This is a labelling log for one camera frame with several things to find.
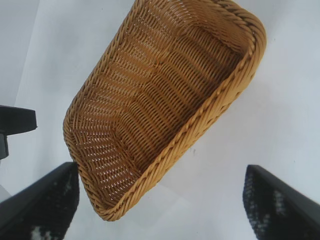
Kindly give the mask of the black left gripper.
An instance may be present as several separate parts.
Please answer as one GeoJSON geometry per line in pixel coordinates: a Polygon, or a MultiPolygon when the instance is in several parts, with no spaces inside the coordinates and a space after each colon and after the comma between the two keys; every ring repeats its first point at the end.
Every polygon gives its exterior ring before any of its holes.
{"type": "Polygon", "coordinates": [[[0,159],[9,156],[8,136],[37,128],[36,111],[13,106],[0,106],[0,159]]]}

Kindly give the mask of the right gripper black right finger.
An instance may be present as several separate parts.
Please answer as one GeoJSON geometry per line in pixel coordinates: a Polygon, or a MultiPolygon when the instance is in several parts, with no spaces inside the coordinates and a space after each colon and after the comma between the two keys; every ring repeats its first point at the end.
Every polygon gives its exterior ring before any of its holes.
{"type": "Polygon", "coordinates": [[[246,168],[242,202],[259,240],[318,240],[320,206],[259,165],[246,168]]]}

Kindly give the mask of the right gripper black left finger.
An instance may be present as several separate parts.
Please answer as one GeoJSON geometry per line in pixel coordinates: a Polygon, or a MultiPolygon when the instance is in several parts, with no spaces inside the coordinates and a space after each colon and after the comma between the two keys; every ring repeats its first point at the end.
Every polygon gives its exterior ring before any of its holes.
{"type": "Polygon", "coordinates": [[[65,162],[0,204],[2,240],[62,240],[80,199],[78,166],[65,162]]]}

